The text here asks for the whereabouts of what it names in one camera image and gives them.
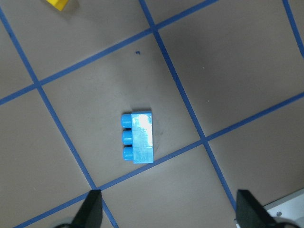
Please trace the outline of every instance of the yellow lego brick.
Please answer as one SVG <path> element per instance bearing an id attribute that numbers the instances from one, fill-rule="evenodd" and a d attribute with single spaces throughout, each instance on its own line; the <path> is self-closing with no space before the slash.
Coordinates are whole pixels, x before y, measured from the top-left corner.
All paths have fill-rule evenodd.
<path id="1" fill-rule="evenodd" d="M 57 10 L 62 11 L 68 0 L 47 0 L 47 2 L 54 6 Z"/>

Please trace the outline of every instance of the blue toy block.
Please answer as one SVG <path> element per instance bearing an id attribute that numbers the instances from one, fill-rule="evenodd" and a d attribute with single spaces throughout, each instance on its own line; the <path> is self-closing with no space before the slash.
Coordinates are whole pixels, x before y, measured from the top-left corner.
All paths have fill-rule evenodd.
<path id="1" fill-rule="evenodd" d="M 123 114 L 121 118 L 123 159 L 134 164 L 153 163 L 152 112 Z"/>

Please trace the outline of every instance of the floor tile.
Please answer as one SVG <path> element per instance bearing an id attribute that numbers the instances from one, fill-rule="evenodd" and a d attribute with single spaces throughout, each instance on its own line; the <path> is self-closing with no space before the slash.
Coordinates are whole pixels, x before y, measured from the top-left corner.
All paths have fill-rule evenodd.
<path id="1" fill-rule="evenodd" d="M 12 227 L 89 190 L 37 91 L 0 106 L 0 227 Z"/>
<path id="2" fill-rule="evenodd" d="M 219 1 L 160 34 L 206 135 L 303 92 L 281 1 Z"/>
<path id="3" fill-rule="evenodd" d="M 32 225 L 28 226 L 28 228 L 54 228 L 57 225 L 70 223 L 76 213 L 78 212 L 79 208 L 83 201 L 73 204 L 68 208 L 65 208 L 53 215 L 50 215 L 38 222 L 33 223 Z M 102 228 L 113 228 L 111 225 L 107 215 L 103 211 L 103 221 L 101 223 Z"/>
<path id="4" fill-rule="evenodd" d="M 104 191 L 124 228 L 234 228 L 235 213 L 199 146 Z"/>
<path id="5" fill-rule="evenodd" d="M 301 0 L 289 0 L 288 2 L 300 33 L 302 43 L 304 43 L 304 2 Z"/>
<path id="6" fill-rule="evenodd" d="M 139 168 L 122 159 L 125 112 L 152 110 L 155 159 L 199 139 L 152 35 L 44 88 L 96 185 Z"/>
<path id="7" fill-rule="evenodd" d="M 303 188 L 303 126 L 301 99 L 210 141 L 231 191 L 267 204 Z"/>
<path id="8" fill-rule="evenodd" d="M 45 0 L 0 4 L 39 79 L 148 28 L 138 1 L 70 0 L 62 12 Z"/>
<path id="9" fill-rule="evenodd" d="M 10 36 L 0 22 L 0 99 L 32 84 Z"/>
<path id="10" fill-rule="evenodd" d="M 160 23 L 176 14 L 203 2 L 203 0 L 146 0 L 155 24 Z"/>

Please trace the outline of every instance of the blue tape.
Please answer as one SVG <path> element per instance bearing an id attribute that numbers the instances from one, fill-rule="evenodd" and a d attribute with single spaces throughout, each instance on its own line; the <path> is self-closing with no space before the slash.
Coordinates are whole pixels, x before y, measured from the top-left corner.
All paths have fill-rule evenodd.
<path id="1" fill-rule="evenodd" d="M 156 25 L 156 28 L 157 29 L 161 29 L 161 28 L 163 28 L 163 27 L 165 27 L 165 26 L 167 26 L 169 24 L 172 24 L 172 23 L 174 23 L 174 22 L 176 22 L 176 21 L 178 21 L 178 20 L 180 20 L 180 19 L 182 19 L 182 18 L 184 18 L 184 17 L 186 17 L 186 16 L 188 16 L 188 15 L 190 15 L 190 14 L 192 14 L 192 13 L 194 13 L 194 12 L 200 10 L 200 9 L 202 9 L 202 8 L 205 8 L 205 7 L 207 7 L 207 6 L 215 3 L 217 1 L 218 0 L 206 0 L 206 1 L 203 1 L 203 2 L 201 2 L 201 3 L 199 3 L 199 4 L 195 5 L 195 6 L 190 7 L 189 9 L 184 10 L 183 12 L 181 12 L 181 13 L 179 13 L 179 14 L 171 17 L 171 18 L 168 18 L 168 19 L 166 19 L 166 20 L 158 23 Z"/>
<path id="2" fill-rule="evenodd" d="M 26 222 L 23 222 L 23 223 L 15 226 L 14 228 L 24 228 L 24 227 L 27 227 L 27 226 L 29 226 L 29 225 L 31 225 L 31 224 L 39 221 L 39 220 L 42 220 L 42 219 L 46 218 L 47 216 L 50 216 L 50 215 L 52 215 L 52 214 L 54 214 L 54 213 L 56 213 L 56 212 L 58 212 L 60 210 L 63 210 L 63 209 L 65 209 L 65 208 L 67 208 L 67 207 L 69 207 L 69 206 L 71 206 L 71 205 L 73 205 L 73 204 L 75 204 L 75 203 L 77 203 L 77 202 L 79 202 L 81 200 L 84 200 L 87 197 L 87 195 L 88 195 L 88 193 L 85 193 L 85 194 L 83 194 L 81 196 L 78 196 L 78 197 L 76 197 L 74 199 L 71 199 L 71 200 L 69 200 L 66 203 L 63 203 L 63 204 L 61 204 L 61 205 L 59 205 L 59 206 L 57 206 L 57 207 L 55 207 L 55 208 L 53 208 L 51 210 L 48 210 L 48 211 L 46 211 L 46 212 L 44 212 L 44 213 L 42 213 L 42 214 L 40 214 L 40 215 L 38 215 L 38 216 L 36 216 L 36 217 L 28 220 Z"/>
<path id="3" fill-rule="evenodd" d="M 211 150 L 211 147 L 210 147 L 210 145 L 207 141 L 204 141 L 203 145 L 204 145 L 204 147 L 206 149 L 206 152 L 207 152 L 207 154 L 210 158 L 210 161 L 211 161 L 211 163 L 212 163 L 212 165 L 215 169 L 215 172 L 218 175 L 218 179 L 221 182 L 221 184 L 224 188 L 224 191 L 225 191 L 225 193 L 226 193 L 226 195 L 227 195 L 227 197 L 228 197 L 228 199 L 231 203 L 231 206 L 233 207 L 234 211 L 236 211 L 237 210 L 237 203 L 236 203 L 235 199 L 233 198 L 233 195 L 230 191 L 230 188 L 229 188 L 229 186 L 228 186 L 228 184 L 225 180 L 225 177 L 224 177 L 222 171 L 220 170 L 219 164 L 218 164 L 218 162 L 217 162 L 217 160 L 216 160 L 216 158 L 215 158 L 215 156 L 214 156 L 214 154 Z"/>
<path id="4" fill-rule="evenodd" d="M 104 199 L 103 199 L 103 210 L 104 210 L 104 212 L 106 213 L 107 217 L 109 218 L 109 220 L 110 220 L 112 226 L 113 226 L 114 228 L 119 228 L 119 226 L 117 225 L 116 220 L 114 219 L 114 217 L 113 217 L 113 215 L 112 215 L 110 209 L 108 208 L 107 204 L 105 203 Z"/>
<path id="5" fill-rule="evenodd" d="M 110 188 L 110 187 L 112 187 L 112 186 L 114 186 L 114 185 L 116 185 L 116 184 L 118 184 L 118 183 L 120 183 L 120 182 L 122 182 L 126 179 L 129 179 L 129 178 L 131 178 L 131 177 L 133 177 L 133 176 L 135 176 L 139 173 L 142 173 L 142 172 L 144 172 L 144 171 L 146 171 L 150 168 L 153 168 L 154 166 L 159 165 L 159 164 L 161 164 L 161 163 L 163 163 L 163 162 L 165 162 L 165 161 L 167 161 L 171 158 L 174 158 L 174 157 L 176 157 L 176 156 L 178 156 L 182 153 L 185 153 L 185 152 L 187 152 L 187 151 L 189 151 L 189 150 L 191 150 L 191 149 L 193 149 L 193 148 L 195 148 L 195 147 L 197 147 L 201 144 L 202 144 L 201 141 L 194 142 L 194 143 L 192 143 L 188 146 L 185 146 L 185 147 L 183 147 L 183 148 L 181 148 L 181 149 L 179 149 L 179 150 L 177 150 L 173 153 L 170 153 L 170 154 L 168 154 L 168 155 L 166 155 L 166 156 L 164 156 L 164 157 L 162 157 L 158 160 L 155 160 L 154 163 L 146 164 L 146 165 L 144 165 L 144 166 L 142 166 L 142 167 L 140 167 L 140 168 L 138 168 L 138 169 L 136 169 L 136 170 L 134 170 L 134 171 L 132 171 L 128 174 L 125 174 L 124 176 L 121 176 L 121 177 L 119 177 L 119 178 L 117 178 L 113 181 L 110 181 L 110 182 L 100 186 L 98 189 L 100 189 L 101 191 L 103 191 L 105 189 L 108 189 L 108 188 Z"/>
<path id="6" fill-rule="evenodd" d="M 299 100 L 299 99 L 301 99 L 303 97 L 304 97 L 304 92 L 300 93 L 300 94 L 298 94 L 296 96 L 293 96 L 293 97 L 291 97 L 291 98 L 289 98 L 287 100 L 284 100 L 281 103 L 278 103 L 277 105 L 274 105 L 274 106 L 272 106 L 272 107 L 270 107 L 268 109 L 265 109 L 265 110 L 263 110 L 263 111 L 261 111 L 261 112 L 259 112 L 257 114 L 254 114 L 254 115 L 246 118 L 245 120 L 237 122 L 237 123 L 235 123 L 235 124 L 233 124 L 233 125 L 231 125 L 229 127 L 226 127 L 224 129 L 216 132 L 216 133 L 213 133 L 213 134 L 209 135 L 207 137 L 207 141 L 210 141 L 210 140 L 215 139 L 217 137 L 220 137 L 220 136 L 222 136 L 222 135 L 224 135 L 224 134 L 226 134 L 228 132 L 231 132 L 231 131 L 233 131 L 233 130 L 235 130 L 235 129 L 237 129 L 237 128 L 239 128 L 239 127 L 241 127 L 241 126 L 243 126 L 243 125 L 245 125 L 245 124 L 247 124 L 247 123 L 249 123 L 251 121 L 254 121 L 254 120 L 256 120 L 256 119 L 258 119 L 258 118 L 260 118 L 260 117 L 262 117 L 264 115 L 267 115 L 267 114 L 269 114 L 269 113 L 271 113 L 271 112 L 273 112 L 273 111 L 275 111 L 277 109 L 280 109 L 280 108 L 282 108 L 282 107 L 284 107 L 284 106 L 286 106 L 288 104 L 291 104 L 292 102 L 295 102 L 295 101 L 297 101 L 297 100 Z"/>
<path id="7" fill-rule="evenodd" d="M 6 19 L 6 17 L 5 17 L 1 8 L 0 8 L 0 18 L 1 18 L 1 21 L 2 21 L 6 31 L 8 32 L 8 34 L 10 36 L 10 38 L 11 38 L 11 40 L 12 40 L 12 42 L 13 42 L 13 44 L 14 44 L 14 46 L 15 46 L 15 48 L 16 48 L 16 50 L 17 50 L 17 52 L 18 52 L 18 54 L 19 54 L 19 56 L 20 56 L 20 58 L 23 62 L 23 64 L 24 64 L 24 66 L 25 66 L 25 68 L 27 69 L 32 81 L 34 82 L 35 87 L 39 91 L 43 102 L 45 103 L 45 105 L 46 105 L 49 113 L 51 114 L 53 120 L 55 121 L 59 131 L 61 132 L 62 136 L 64 137 L 67 145 L 69 146 L 69 148 L 70 148 L 72 154 L 74 155 L 78 165 L 80 166 L 81 171 L 83 172 L 83 174 L 84 174 L 85 178 L 87 179 L 91 188 L 96 189 L 96 185 L 94 184 L 92 177 L 90 176 L 89 172 L 87 171 L 87 169 L 86 169 L 84 163 L 82 162 L 78 152 L 76 151 L 76 148 L 74 147 L 72 141 L 70 140 L 69 136 L 67 135 L 67 132 L 64 129 L 61 121 L 59 120 L 59 118 L 58 118 L 52 104 L 50 103 L 46 93 L 42 89 L 41 84 L 38 81 L 38 78 L 35 75 L 34 70 L 33 70 L 32 66 L 30 65 L 30 63 L 28 61 L 28 58 L 26 57 L 20 43 L 18 42 L 18 40 L 17 40 L 11 26 L 9 25 L 9 23 L 8 23 L 8 21 L 7 21 L 7 19 Z"/>
<path id="8" fill-rule="evenodd" d="M 131 178 L 131 177 L 133 177 L 133 176 L 135 176 L 135 175 L 137 175 L 137 174 L 139 174 L 139 173 L 141 173 L 141 172 L 143 172 L 143 171 L 145 171 L 147 169 L 150 169 L 150 168 L 152 168 L 152 167 L 154 167 L 154 166 L 156 166 L 158 164 L 161 164 L 161 163 L 163 163 L 163 162 L 165 162 L 165 161 L 167 161 L 167 160 L 169 160 L 171 158 L 174 158 L 174 157 L 176 157 L 176 156 L 178 156 L 178 155 L 180 155 L 182 153 L 185 153 L 185 152 L 187 152 L 187 151 L 189 151 L 189 150 L 191 150 L 191 149 L 193 149 L 193 148 L 195 148 L 195 147 L 197 147 L 197 146 L 199 146 L 201 144 L 202 144 L 201 141 L 194 142 L 194 143 L 192 143 L 192 144 L 190 144 L 188 146 L 185 146 L 185 147 L 183 147 L 183 148 L 181 148 L 181 149 L 179 149 L 179 150 L 177 150 L 177 151 L 175 151 L 175 152 L 173 152 L 171 154 L 168 154 L 168 155 L 166 155 L 166 156 L 164 156 L 164 157 L 156 160 L 154 163 L 151 163 L 151 164 L 145 165 L 143 167 L 140 167 L 140 168 L 138 168 L 138 169 L 136 169 L 136 170 L 134 170 L 134 171 L 132 171 L 132 172 L 130 172 L 130 173 L 128 173 L 128 174 L 120 177 L 120 178 L 117 178 L 117 179 L 115 179 L 113 181 L 110 181 L 109 183 L 102 185 L 98 189 L 105 190 L 105 189 L 107 189 L 107 188 L 109 188 L 109 187 L 111 187 L 113 185 L 116 185 L 116 184 L 118 184 L 118 183 L 120 183 L 120 182 L 122 182 L 122 181 L 124 181 L 126 179 L 129 179 L 129 178 Z M 77 202 L 85 199 L 87 197 L 87 195 L 88 195 L 88 193 L 83 194 L 81 196 L 78 196 L 78 197 L 76 197 L 76 198 L 74 198 L 74 199 L 72 199 L 72 200 L 70 200 L 70 201 L 68 201 L 66 203 L 63 203 L 63 204 L 61 204 L 61 205 L 59 205 L 59 206 L 57 206 L 57 207 L 55 207 L 55 208 L 53 208 L 51 210 L 48 210 L 47 212 L 44 212 L 44 213 L 42 213 L 42 214 L 40 214 L 40 215 L 38 215 L 38 216 L 36 216 L 36 217 L 34 217 L 34 218 L 26 221 L 26 222 L 23 222 L 20 225 L 14 227 L 14 228 L 24 228 L 26 226 L 29 226 L 29 225 L 31 225 L 31 224 L 33 224 L 33 223 L 35 223 L 35 222 L 37 222 L 37 221 L 39 221 L 41 219 L 46 218 L 47 216 L 50 216 L 50 215 L 52 215 L 52 214 L 54 214 L 54 213 L 56 213 L 56 212 L 58 212 L 60 210 L 63 210 L 64 208 L 67 208 L 67 207 L 71 206 L 74 203 L 77 203 Z M 107 205 L 106 205 L 106 203 L 104 201 L 103 201 L 103 207 L 104 207 L 104 211 L 107 214 L 107 216 L 109 217 L 109 220 L 111 221 L 112 225 L 115 228 L 118 227 L 115 219 L 113 218 L 113 215 L 111 214 L 109 208 L 107 207 Z"/>
<path id="9" fill-rule="evenodd" d="M 96 189 L 96 185 L 95 185 L 95 183 L 94 183 L 91 175 L 89 174 L 88 170 L 86 169 L 86 167 L 85 167 L 82 159 L 80 158 L 80 156 L 79 156 L 79 154 L 78 154 L 75 146 L 73 145 L 70 137 L 68 136 L 68 134 L 67 134 L 66 130 L 64 129 L 61 121 L 59 120 L 59 118 L 58 118 L 58 116 L 57 116 L 57 114 L 56 114 L 56 112 L 55 112 L 52 104 L 50 103 L 50 101 L 49 101 L 46 93 L 44 92 L 44 90 L 42 89 L 42 87 L 38 87 L 38 91 L 39 91 L 40 96 L 42 97 L 42 100 L 44 101 L 44 103 L 45 103 L 45 105 L 46 105 L 49 113 L 51 114 L 51 116 L 52 116 L 55 124 L 57 125 L 60 133 L 62 134 L 62 136 L 65 139 L 68 147 L 70 148 L 70 150 L 71 150 L 74 158 L 76 159 L 76 161 L 77 161 L 77 163 L 78 163 L 78 165 L 79 165 L 82 173 L 84 174 L 86 180 L 88 181 L 91 189 Z"/>
<path id="10" fill-rule="evenodd" d="M 289 20 L 290 26 L 291 26 L 291 28 L 293 30 L 294 38 L 295 38 L 295 40 L 296 40 L 296 42 L 298 44 L 298 47 L 300 49 L 300 53 L 301 53 L 302 57 L 304 57 L 303 42 L 302 42 L 299 30 L 298 30 L 298 28 L 296 26 L 296 22 L 295 22 L 295 19 L 294 19 L 293 13 L 291 11 L 291 8 L 290 8 L 288 0 L 283 0 L 283 5 L 285 7 L 285 11 L 286 11 L 286 14 L 288 16 L 288 20 Z"/>
<path id="11" fill-rule="evenodd" d="M 8 95 L 8 96 L 0 99 L 0 105 L 3 105 L 5 103 L 7 103 L 7 102 L 9 102 L 9 101 L 11 101 L 11 100 L 13 100 L 13 99 L 21 96 L 21 95 L 24 95 L 24 94 L 26 94 L 26 93 L 34 90 L 34 89 L 36 89 L 36 86 L 34 84 L 31 84 L 30 86 L 27 86 L 27 87 L 25 87 L 25 88 L 23 88 L 21 90 L 18 90 L 16 92 L 14 92 L 14 93 L 12 93 L 12 94 L 10 94 L 10 95 Z"/>
<path id="12" fill-rule="evenodd" d="M 188 99 L 188 97 L 186 95 L 186 92 L 185 92 L 185 90 L 184 90 L 184 88 L 183 88 L 183 86 L 181 84 L 181 81 L 180 81 L 180 79 L 179 79 L 179 77 L 177 75 L 177 72 L 176 72 L 176 70 L 174 68 L 174 65 L 173 65 L 173 63 L 172 63 L 172 61 L 170 59 L 170 56 L 169 56 L 169 54 L 167 52 L 167 49 L 166 49 L 166 47 L 165 47 L 165 45 L 163 43 L 163 40 L 162 40 L 159 32 L 157 31 L 156 27 L 155 27 L 153 18 L 152 18 L 151 14 L 150 14 L 150 12 L 148 10 L 148 7 L 147 7 L 147 5 L 146 5 L 146 3 L 145 3 L 144 0 L 140 0 L 139 2 L 141 4 L 141 6 L 142 6 L 142 9 L 143 9 L 144 13 L 145 13 L 145 16 L 146 16 L 146 18 L 148 20 L 148 23 L 149 23 L 149 25 L 150 25 L 150 27 L 151 27 L 151 29 L 153 31 L 154 37 L 156 39 L 156 42 L 157 42 L 157 44 L 158 44 L 158 46 L 159 46 L 159 48 L 161 50 L 161 53 L 162 53 L 162 55 L 163 55 L 163 57 L 165 59 L 165 62 L 167 64 L 167 66 L 169 68 L 169 71 L 170 71 L 170 73 L 171 73 L 171 75 L 173 77 L 173 80 L 174 80 L 174 82 L 175 82 L 175 84 L 177 86 L 177 89 L 179 90 L 180 95 L 181 95 L 181 97 L 182 97 L 182 99 L 183 99 L 183 101 L 184 101 L 184 103 L 185 103 L 185 105 L 187 107 L 187 110 L 188 110 L 188 112 L 190 114 L 190 117 L 191 117 L 191 119 L 192 119 L 192 121 L 193 121 L 193 123 L 195 125 L 195 128 L 198 131 L 199 136 L 203 136 L 204 135 L 203 130 L 200 127 L 199 121 L 198 121 L 198 119 L 197 119 L 197 117 L 196 117 L 196 115 L 195 115 L 195 113 L 193 111 L 193 108 L 192 108 L 192 106 L 190 104 L 190 101 L 189 101 L 189 99 Z"/>
<path id="13" fill-rule="evenodd" d="M 180 81 L 180 79 L 178 77 L 178 74 L 177 74 L 175 68 L 174 68 L 174 65 L 173 65 L 173 63 L 171 61 L 171 58 L 170 58 L 170 56 L 169 56 L 169 54 L 167 52 L 167 49 L 166 49 L 166 47 L 164 45 L 164 42 L 163 42 L 163 40 L 162 40 L 162 38 L 161 38 L 161 36 L 160 36 L 160 34 L 159 34 L 159 32 L 158 32 L 155 24 L 154 24 L 152 15 L 149 12 L 147 4 L 146 4 L 145 0 L 139 0 L 139 2 L 141 4 L 142 10 L 143 10 L 143 12 L 144 12 L 147 20 L 148 20 L 148 23 L 149 23 L 149 25 L 150 25 L 150 27 L 151 27 L 151 29 L 153 31 L 154 37 L 155 37 L 156 42 L 157 42 L 157 44 L 158 44 L 158 46 L 159 46 L 159 48 L 161 50 L 162 55 L 163 55 L 163 57 L 164 57 L 164 59 L 166 61 L 166 64 L 167 64 L 167 66 L 168 66 L 168 68 L 169 68 L 169 70 L 170 70 L 170 72 L 172 74 L 172 77 L 173 77 L 173 79 L 175 81 L 175 84 L 176 84 L 176 86 L 177 86 L 177 88 L 178 88 L 178 90 L 180 92 L 180 95 L 181 95 L 181 97 L 182 97 L 182 99 L 183 99 L 183 101 L 184 101 L 184 103 L 185 103 L 185 105 L 187 107 L 187 110 L 188 110 L 188 112 L 190 114 L 190 117 L 191 117 L 191 119 L 192 119 L 192 121 L 193 121 L 193 123 L 194 123 L 194 125 L 196 127 L 196 130 L 197 130 L 197 132 L 198 132 L 198 134 L 199 134 L 199 136 L 201 138 L 201 141 L 203 142 L 203 144 L 205 146 L 205 149 L 206 149 L 207 154 L 208 154 L 208 156 L 210 158 L 210 161 L 211 161 L 211 163 L 212 163 L 212 165 L 213 165 L 213 167 L 214 167 L 214 169 L 215 169 L 215 171 L 216 171 L 216 173 L 218 175 L 218 178 L 219 178 L 219 180 L 220 180 L 220 182 L 221 182 L 221 184 L 222 184 L 222 186 L 224 188 L 224 191 L 225 191 L 225 193 L 226 193 L 226 195 L 227 195 L 227 197 L 228 197 L 228 199 L 229 199 L 229 201 L 230 201 L 233 209 L 236 210 L 236 202 L 235 202 L 235 200 L 234 200 L 234 198 L 233 198 L 233 196 L 231 194 L 229 186 L 227 185 L 227 182 L 226 182 L 226 180 L 224 178 L 224 175 L 223 175 L 222 171 L 220 170 L 219 164 L 218 164 L 218 162 L 215 159 L 215 156 L 214 156 L 214 154 L 213 154 L 213 152 L 212 152 L 212 150 L 210 148 L 210 145 L 209 145 L 209 143 L 208 143 L 208 141 L 206 139 L 206 136 L 205 136 L 205 134 L 204 134 L 204 132 L 203 132 L 203 130 L 202 130 L 200 124 L 199 124 L 199 121 L 198 121 L 198 119 L 197 119 L 197 117 L 196 117 L 196 115 L 194 113 L 194 110 L 193 110 L 193 108 L 191 106 L 191 103 L 190 103 L 190 101 L 189 101 L 189 99 L 187 97 L 187 94 L 186 94 L 186 92 L 185 92 L 185 90 L 184 90 L 184 88 L 183 88 L 183 86 L 181 84 L 181 81 Z"/>
<path id="14" fill-rule="evenodd" d="M 77 70 L 81 67 L 84 67 L 84 66 L 86 66 L 86 65 L 88 65 L 88 64 L 90 64 L 90 63 L 92 63 L 92 62 L 94 62 L 94 61 L 96 61 L 96 60 L 98 60 L 102 57 L 104 57 L 104 56 L 107 56 L 107 55 L 109 55 L 109 54 L 111 54 L 111 53 L 113 53 L 113 52 L 115 52 L 115 51 L 117 51 L 117 50 L 119 50 L 119 49 L 121 49 L 121 48 L 123 48 L 123 47 L 125 47 L 125 46 L 127 46 L 127 45 L 129 45 L 129 44 L 147 36 L 147 35 L 149 35 L 149 34 L 151 34 L 151 33 L 152 33 L 152 31 L 150 29 L 146 29 L 145 31 L 142 31 L 142 32 L 140 32 L 140 33 L 138 33 L 138 34 L 136 34 L 136 35 L 134 35 L 134 36 L 132 36 L 128 39 L 125 39 L 124 41 L 122 41 L 118 44 L 115 44 L 115 45 L 113 45 L 113 46 L 111 46 L 111 47 L 109 47 L 109 48 L 107 48 L 107 49 L 89 57 L 89 58 L 86 58 L 86 59 L 84 59 L 84 60 L 82 60 L 82 61 L 80 61 L 80 62 L 78 62 L 78 63 L 76 63 L 76 64 L 58 72 L 58 73 L 56 73 L 56 74 L 53 74 L 53 75 L 41 80 L 40 81 L 41 85 L 45 85 L 46 83 L 52 82 L 52 81 L 54 81 L 54 80 L 56 80 L 60 77 L 63 77 L 65 75 L 67 75 L 67 74 L 69 74 L 69 73 L 71 73 L 71 72 L 73 72 L 73 71 L 75 71 L 75 70 Z"/>

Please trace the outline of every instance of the lego stud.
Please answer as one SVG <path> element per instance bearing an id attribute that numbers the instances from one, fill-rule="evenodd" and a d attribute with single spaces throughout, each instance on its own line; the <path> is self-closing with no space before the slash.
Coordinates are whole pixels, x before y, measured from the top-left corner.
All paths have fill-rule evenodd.
<path id="1" fill-rule="evenodd" d="M 121 124 L 123 128 L 132 128 L 131 114 L 123 114 L 121 118 Z"/>
<path id="2" fill-rule="evenodd" d="M 126 161 L 133 161 L 133 148 L 132 147 L 124 147 L 123 149 L 123 159 Z"/>
<path id="3" fill-rule="evenodd" d="M 132 131 L 123 131 L 122 142 L 124 145 L 132 145 Z"/>

